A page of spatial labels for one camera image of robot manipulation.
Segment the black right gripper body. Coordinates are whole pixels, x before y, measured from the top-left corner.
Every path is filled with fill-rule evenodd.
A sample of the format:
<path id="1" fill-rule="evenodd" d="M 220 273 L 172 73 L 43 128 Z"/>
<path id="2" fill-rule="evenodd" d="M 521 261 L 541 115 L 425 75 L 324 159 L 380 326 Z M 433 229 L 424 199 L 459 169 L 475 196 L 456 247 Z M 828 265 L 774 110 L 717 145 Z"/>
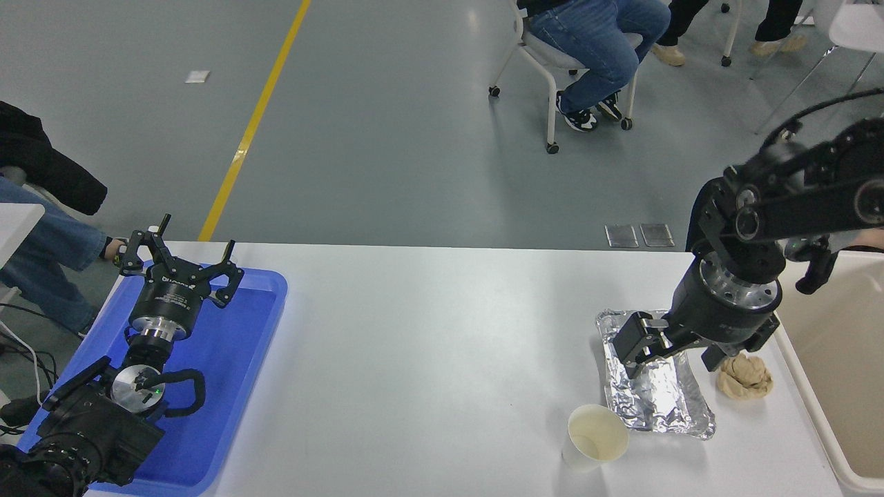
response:
<path id="1" fill-rule="evenodd" d="M 704 340 L 727 346 L 760 346 L 776 329 L 774 311 L 782 286 L 747 283 L 726 270 L 690 266 L 666 314 L 666 339 L 686 346 Z"/>

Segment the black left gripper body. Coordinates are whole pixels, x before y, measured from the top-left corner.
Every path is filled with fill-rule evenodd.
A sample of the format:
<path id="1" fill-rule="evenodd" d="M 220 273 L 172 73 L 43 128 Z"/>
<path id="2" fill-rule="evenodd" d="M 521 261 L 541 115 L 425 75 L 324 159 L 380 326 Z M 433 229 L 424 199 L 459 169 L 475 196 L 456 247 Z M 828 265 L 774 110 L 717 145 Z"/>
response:
<path id="1" fill-rule="evenodd" d="M 130 324 L 142 327 L 151 318 L 173 321 L 178 327 L 193 327 L 211 286 L 206 281 L 192 281 L 185 273 L 170 275 L 161 266 L 149 267 L 144 276 Z"/>

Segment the person's hand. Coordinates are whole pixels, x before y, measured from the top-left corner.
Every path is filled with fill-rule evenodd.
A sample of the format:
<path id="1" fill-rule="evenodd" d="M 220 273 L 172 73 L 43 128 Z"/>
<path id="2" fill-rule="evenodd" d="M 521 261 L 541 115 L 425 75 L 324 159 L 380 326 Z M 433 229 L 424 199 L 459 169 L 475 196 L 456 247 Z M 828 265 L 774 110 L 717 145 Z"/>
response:
<path id="1" fill-rule="evenodd" d="M 884 230 L 881 228 L 862 230 L 851 242 L 848 243 L 848 246 L 846 246 L 846 248 L 844 249 L 846 251 L 883 253 L 883 234 Z"/>

